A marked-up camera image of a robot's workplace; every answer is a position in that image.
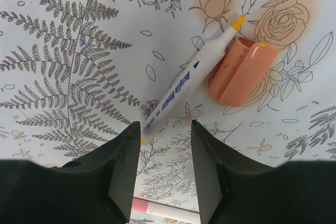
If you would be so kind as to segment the floral tablecloth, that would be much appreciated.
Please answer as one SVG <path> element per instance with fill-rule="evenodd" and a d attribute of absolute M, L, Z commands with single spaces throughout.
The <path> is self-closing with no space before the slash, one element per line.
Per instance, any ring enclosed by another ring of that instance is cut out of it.
<path fill-rule="evenodd" d="M 198 212 L 191 123 L 267 165 L 335 160 L 335 0 L 1 0 L 1 158 L 59 167 L 144 121 L 205 43 L 278 56 L 242 106 L 212 70 L 140 149 L 134 195 Z"/>

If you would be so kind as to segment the white pink marker pen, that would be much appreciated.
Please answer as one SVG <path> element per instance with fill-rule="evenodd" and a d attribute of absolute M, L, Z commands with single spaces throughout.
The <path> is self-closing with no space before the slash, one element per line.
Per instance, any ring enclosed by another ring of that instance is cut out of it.
<path fill-rule="evenodd" d="M 198 212 L 159 204 L 135 197 L 133 197 L 132 201 L 132 210 L 188 223 L 201 223 L 200 214 Z"/>

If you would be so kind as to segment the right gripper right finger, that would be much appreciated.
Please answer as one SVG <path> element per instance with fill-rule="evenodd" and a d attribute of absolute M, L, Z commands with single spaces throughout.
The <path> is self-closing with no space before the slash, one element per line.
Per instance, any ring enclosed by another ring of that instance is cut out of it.
<path fill-rule="evenodd" d="M 259 163 L 191 125 L 201 223 L 335 223 L 335 162 Z"/>

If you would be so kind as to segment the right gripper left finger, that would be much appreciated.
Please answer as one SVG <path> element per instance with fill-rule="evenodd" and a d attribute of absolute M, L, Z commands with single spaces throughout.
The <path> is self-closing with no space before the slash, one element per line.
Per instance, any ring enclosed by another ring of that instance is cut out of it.
<path fill-rule="evenodd" d="M 133 122 L 62 167 L 2 160 L 1 223 L 128 223 L 140 138 Z"/>

